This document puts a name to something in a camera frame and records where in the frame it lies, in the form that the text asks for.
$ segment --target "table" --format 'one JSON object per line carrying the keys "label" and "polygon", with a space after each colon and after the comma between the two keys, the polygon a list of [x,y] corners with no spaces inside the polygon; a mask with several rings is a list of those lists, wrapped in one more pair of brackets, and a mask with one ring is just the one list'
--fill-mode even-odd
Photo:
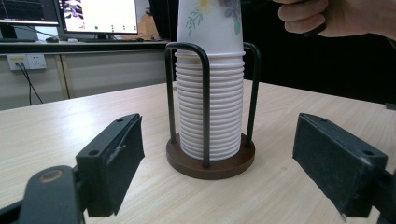
{"label": "table", "polygon": [[[175,110],[177,109],[175,88]],[[251,81],[244,83],[246,133]],[[142,160],[116,217],[87,223],[345,223],[331,201],[291,157],[297,118],[328,119],[389,156],[396,168],[396,111],[384,105],[260,83],[252,140],[253,164],[241,175],[201,180],[173,169],[165,84],[0,112],[0,207],[23,197],[28,179],[75,156],[113,120],[142,116]],[[376,223],[348,218],[346,223]]]}

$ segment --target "computer monitor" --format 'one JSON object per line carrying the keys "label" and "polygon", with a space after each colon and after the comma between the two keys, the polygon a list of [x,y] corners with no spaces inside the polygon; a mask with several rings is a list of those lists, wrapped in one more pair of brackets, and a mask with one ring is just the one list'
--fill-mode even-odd
{"label": "computer monitor", "polygon": [[3,38],[17,39],[14,25],[59,26],[53,0],[0,0]]}
{"label": "computer monitor", "polygon": [[137,35],[134,0],[58,0],[64,33]]}

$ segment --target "finger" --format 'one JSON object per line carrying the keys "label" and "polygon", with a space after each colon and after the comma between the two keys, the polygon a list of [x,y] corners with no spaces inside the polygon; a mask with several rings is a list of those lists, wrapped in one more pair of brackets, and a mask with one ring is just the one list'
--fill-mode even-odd
{"label": "finger", "polygon": [[282,21],[300,21],[324,11],[327,0],[311,0],[299,4],[282,5],[277,12]]}
{"label": "finger", "polygon": [[314,30],[325,21],[326,20],[323,15],[317,14],[313,17],[300,21],[286,21],[285,29],[289,33],[303,34]]}

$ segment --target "electrical cable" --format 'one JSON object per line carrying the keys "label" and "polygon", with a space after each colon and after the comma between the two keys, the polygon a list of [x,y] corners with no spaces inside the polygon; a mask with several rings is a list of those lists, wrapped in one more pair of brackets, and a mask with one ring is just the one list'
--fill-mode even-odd
{"label": "electrical cable", "polygon": [[26,70],[26,67],[24,66],[23,63],[16,63],[16,65],[21,69],[23,75],[25,76],[26,80],[29,82],[29,102],[30,105],[32,105],[32,90],[35,92],[35,96],[37,96],[38,100],[40,101],[41,104],[43,104],[43,101],[41,100],[40,96],[38,95],[37,91],[35,90],[35,87],[33,86],[29,73]]}

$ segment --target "stack of paper cups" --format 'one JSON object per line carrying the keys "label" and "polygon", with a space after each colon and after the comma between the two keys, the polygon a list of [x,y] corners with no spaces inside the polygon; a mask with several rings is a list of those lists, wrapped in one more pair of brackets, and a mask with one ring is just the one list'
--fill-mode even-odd
{"label": "stack of paper cups", "polygon": [[[241,143],[245,55],[239,0],[180,0],[177,42],[198,45],[210,62],[210,160],[236,154]],[[202,63],[192,51],[176,54],[180,145],[204,154]]]}

